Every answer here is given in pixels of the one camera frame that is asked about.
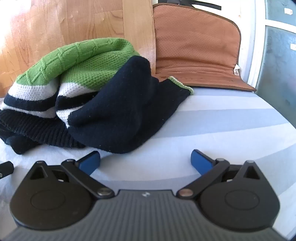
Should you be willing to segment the green navy white knit sweater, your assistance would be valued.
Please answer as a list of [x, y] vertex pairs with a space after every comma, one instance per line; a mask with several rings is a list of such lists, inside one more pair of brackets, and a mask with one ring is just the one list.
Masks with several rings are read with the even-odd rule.
[[131, 152], [191, 94], [121, 38], [60, 47], [16, 78], [1, 103], [1, 139], [22, 155], [38, 145]]

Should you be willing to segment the blue striped bed sheet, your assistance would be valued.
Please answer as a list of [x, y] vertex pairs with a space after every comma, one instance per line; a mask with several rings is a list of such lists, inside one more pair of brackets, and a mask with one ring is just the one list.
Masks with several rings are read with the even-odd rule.
[[101, 151], [92, 177], [113, 190], [177, 191], [199, 176], [190, 162], [194, 149], [231, 164], [255, 161], [280, 200], [274, 228], [295, 235], [295, 128], [252, 92], [195, 88], [140, 148]]

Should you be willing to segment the grey glass window door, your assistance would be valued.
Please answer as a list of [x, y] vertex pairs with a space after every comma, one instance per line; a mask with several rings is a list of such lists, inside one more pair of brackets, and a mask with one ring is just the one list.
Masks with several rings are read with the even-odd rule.
[[295, 126], [295, 1], [265, 2], [257, 95]]

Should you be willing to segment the brown leather cushion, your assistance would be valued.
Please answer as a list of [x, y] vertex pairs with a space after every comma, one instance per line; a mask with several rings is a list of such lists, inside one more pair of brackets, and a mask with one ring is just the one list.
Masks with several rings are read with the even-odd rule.
[[238, 65], [241, 33], [222, 16], [177, 4], [153, 6], [156, 77], [175, 77], [184, 85], [255, 91]]

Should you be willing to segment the wooden headboard panel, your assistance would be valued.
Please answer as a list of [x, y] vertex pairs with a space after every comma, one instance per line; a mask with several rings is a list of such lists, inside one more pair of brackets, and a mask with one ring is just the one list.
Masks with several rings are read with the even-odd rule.
[[63, 45], [119, 37], [156, 68], [153, 1], [1, 1], [1, 96], [15, 79]]

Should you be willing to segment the black tape cross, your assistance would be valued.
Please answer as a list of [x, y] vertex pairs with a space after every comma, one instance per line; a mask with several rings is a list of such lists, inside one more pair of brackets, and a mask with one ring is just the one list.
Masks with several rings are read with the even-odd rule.
[[158, 3], [178, 4], [178, 5], [190, 6], [190, 7], [193, 7], [194, 5], [198, 5], [198, 6], [205, 6], [205, 7], [217, 9], [217, 10], [222, 9], [222, 6], [219, 6], [216, 4], [207, 3], [204, 1], [194, 1], [194, 0], [159, 0]]

